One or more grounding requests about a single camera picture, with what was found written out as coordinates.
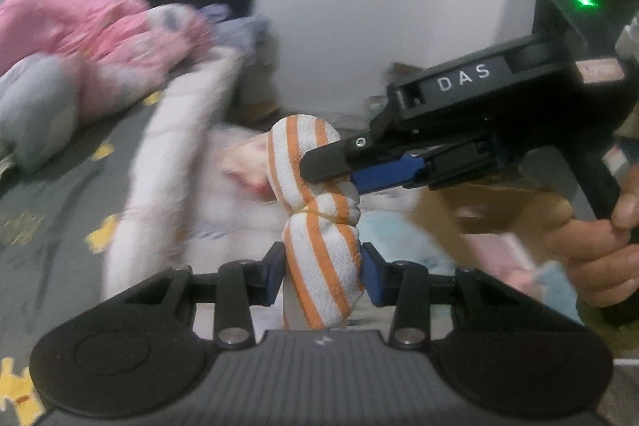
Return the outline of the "person right hand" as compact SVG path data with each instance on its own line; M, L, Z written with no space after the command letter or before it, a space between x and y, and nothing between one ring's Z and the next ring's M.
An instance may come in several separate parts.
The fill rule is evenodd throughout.
M566 199L551 194L542 212L543 245L563 264L569 282L592 306L622 303L638 290L638 168L633 166L609 220L577 220Z

